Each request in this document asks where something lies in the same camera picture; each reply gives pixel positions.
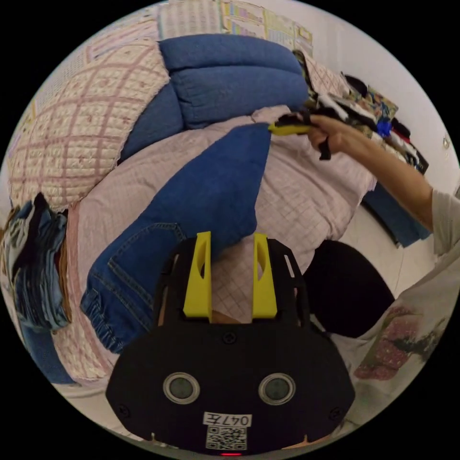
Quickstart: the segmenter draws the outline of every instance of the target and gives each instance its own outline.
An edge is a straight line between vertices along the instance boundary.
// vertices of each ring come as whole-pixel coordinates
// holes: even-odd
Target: white cloth
[[[361,426],[394,401],[438,344],[460,290],[460,200],[433,192],[436,267],[404,291],[361,337],[332,334],[356,399],[335,435]]]

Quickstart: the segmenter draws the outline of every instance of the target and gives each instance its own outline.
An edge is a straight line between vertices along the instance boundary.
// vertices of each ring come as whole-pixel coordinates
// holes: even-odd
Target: dark blue cloth
[[[147,105],[129,133],[118,164],[149,145],[184,129],[181,107],[172,83],[168,83]]]
[[[251,115],[263,107],[287,105],[297,111],[309,97],[301,75],[267,67],[185,69],[173,73],[171,81],[188,129]]]
[[[51,332],[35,332],[22,324],[20,327],[25,348],[43,375],[55,385],[75,383],[59,359]]]
[[[12,221],[26,218],[32,210],[27,202]],[[33,245],[15,277],[15,308],[24,346],[44,376],[54,384],[75,383],[64,369],[50,330],[68,324],[62,309],[62,293],[54,256],[65,236],[67,218],[49,210],[47,203],[36,206],[40,219]]]
[[[425,240],[431,234],[403,209],[380,183],[377,183],[374,191],[364,195],[363,202],[378,215],[404,248],[418,240]]]
[[[284,46],[245,35],[201,34],[160,42],[169,72],[184,69],[241,66],[284,70],[302,75],[294,55]]]
[[[55,331],[68,325],[55,255],[66,234],[67,218],[45,209],[34,242],[34,256],[19,268],[15,278],[18,318],[36,332]]]
[[[81,309],[107,349],[121,353],[158,322],[156,284],[180,241],[211,231],[214,259],[254,233],[270,148],[267,128],[235,128],[186,164],[94,262]]]

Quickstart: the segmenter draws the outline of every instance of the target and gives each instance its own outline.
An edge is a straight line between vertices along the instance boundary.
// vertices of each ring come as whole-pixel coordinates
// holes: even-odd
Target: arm
[[[359,141],[345,136],[343,144],[344,153],[369,170],[409,214],[433,231],[433,187],[416,169],[364,136]]]

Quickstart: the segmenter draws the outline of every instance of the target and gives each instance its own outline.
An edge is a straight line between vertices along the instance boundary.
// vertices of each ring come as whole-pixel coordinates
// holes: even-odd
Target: white wall
[[[353,25],[295,0],[248,0],[305,26],[313,34],[313,57],[337,72],[360,78],[399,107],[396,117],[411,130],[411,141],[430,164],[427,180],[453,193],[460,167],[451,146],[442,141],[446,128],[425,91],[384,47]]]

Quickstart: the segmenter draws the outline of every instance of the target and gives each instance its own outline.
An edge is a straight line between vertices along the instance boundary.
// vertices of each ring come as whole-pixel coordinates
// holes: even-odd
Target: blue pillow
[[[188,129],[274,105],[287,105],[295,111],[308,99],[302,75],[267,67],[186,69],[174,73],[171,80]]]
[[[168,83],[152,99],[129,133],[118,164],[154,142],[166,139],[184,129],[181,108],[173,85]]]
[[[296,57],[284,46],[242,35],[204,34],[160,42],[170,73],[203,67],[269,67],[302,75]]]

